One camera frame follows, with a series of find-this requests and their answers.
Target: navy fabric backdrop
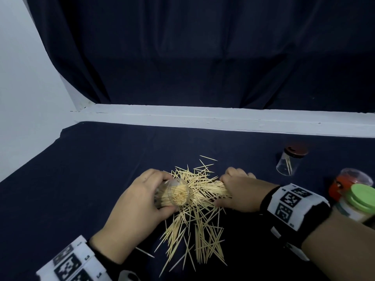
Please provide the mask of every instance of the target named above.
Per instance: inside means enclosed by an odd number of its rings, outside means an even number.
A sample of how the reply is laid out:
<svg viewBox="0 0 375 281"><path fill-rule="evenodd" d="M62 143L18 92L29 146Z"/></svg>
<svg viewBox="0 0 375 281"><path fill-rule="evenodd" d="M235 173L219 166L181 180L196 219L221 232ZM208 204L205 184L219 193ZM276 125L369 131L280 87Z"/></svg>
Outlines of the navy fabric backdrop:
<svg viewBox="0 0 375 281"><path fill-rule="evenodd" d="M275 166L278 153L291 142L305 142L310 153L290 178ZM345 167L375 178L374 146L375 139L78 123L0 183L0 279L36 279L35 272L76 237L88 239L98 231L120 194L146 169L169 171L186 164L192 168L200 165L203 155L218 160L210 167L217 175L229 166L241 167L259 179L293 182L327 196L327 184ZM187 262L183 272L179 264L160 280L269 280L285 271L289 280L324 279L313 264L278 245L257 213L228 210L220 222L228 267L213 257L198 266L198 273ZM139 247L152 253L163 230L162 223ZM170 266L183 251L181 247ZM164 245L152 259L134 251L125 267L143 281L158 280L165 252Z"/></svg>
<svg viewBox="0 0 375 281"><path fill-rule="evenodd" d="M95 103L375 111L375 0L28 0Z"/></svg>

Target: left hand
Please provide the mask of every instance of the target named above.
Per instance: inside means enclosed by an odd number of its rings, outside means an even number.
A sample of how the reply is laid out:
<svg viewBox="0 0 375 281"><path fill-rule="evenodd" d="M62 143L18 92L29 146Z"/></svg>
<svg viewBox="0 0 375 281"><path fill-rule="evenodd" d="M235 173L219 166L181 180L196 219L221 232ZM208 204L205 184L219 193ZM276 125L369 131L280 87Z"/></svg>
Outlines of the left hand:
<svg viewBox="0 0 375 281"><path fill-rule="evenodd" d="M173 177L160 170L149 169L141 174L120 196L105 226L90 240L90 244L110 260L121 264L130 252L157 225L178 209L154 205L156 188Z"/></svg>

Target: plastic container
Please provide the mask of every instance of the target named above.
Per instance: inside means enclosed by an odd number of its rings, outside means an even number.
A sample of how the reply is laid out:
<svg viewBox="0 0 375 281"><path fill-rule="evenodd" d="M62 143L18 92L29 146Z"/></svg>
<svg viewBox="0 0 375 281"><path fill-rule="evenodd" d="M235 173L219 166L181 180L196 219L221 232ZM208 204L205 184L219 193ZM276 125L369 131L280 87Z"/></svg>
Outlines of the plastic container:
<svg viewBox="0 0 375 281"><path fill-rule="evenodd" d="M154 202L157 208L183 206L189 201L189 187L182 178L163 181L156 189Z"/></svg>
<svg viewBox="0 0 375 281"><path fill-rule="evenodd" d="M280 174L292 176L309 151L303 146L287 146L276 166Z"/></svg>
<svg viewBox="0 0 375 281"><path fill-rule="evenodd" d="M353 184L373 185L371 177L356 169L343 169L331 184L328 193L330 197L339 201L341 196L350 189Z"/></svg>
<svg viewBox="0 0 375 281"><path fill-rule="evenodd" d="M365 184L353 184L335 204L335 209L363 223L375 214L375 189Z"/></svg>

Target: right hand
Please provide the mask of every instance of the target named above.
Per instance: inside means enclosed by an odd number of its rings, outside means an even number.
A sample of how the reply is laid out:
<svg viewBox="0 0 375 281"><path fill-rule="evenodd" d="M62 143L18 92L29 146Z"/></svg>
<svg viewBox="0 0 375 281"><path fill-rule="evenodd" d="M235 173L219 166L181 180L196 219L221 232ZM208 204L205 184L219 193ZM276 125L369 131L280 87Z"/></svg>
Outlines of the right hand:
<svg viewBox="0 0 375 281"><path fill-rule="evenodd" d="M216 207L225 207L241 212L256 212L260 209L265 196L278 185L255 178L252 173L246 174L242 169L229 167L220 177L232 198L220 198L214 202Z"/></svg>

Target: dark curtain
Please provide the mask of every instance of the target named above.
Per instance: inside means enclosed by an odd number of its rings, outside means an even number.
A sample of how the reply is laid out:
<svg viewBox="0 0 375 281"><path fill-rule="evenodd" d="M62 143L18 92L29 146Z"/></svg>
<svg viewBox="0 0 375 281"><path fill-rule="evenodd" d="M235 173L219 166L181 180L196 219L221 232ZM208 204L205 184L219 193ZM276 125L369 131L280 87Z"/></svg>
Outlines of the dark curtain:
<svg viewBox="0 0 375 281"><path fill-rule="evenodd" d="M27 0L95 103L375 111L375 0Z"/></svg>

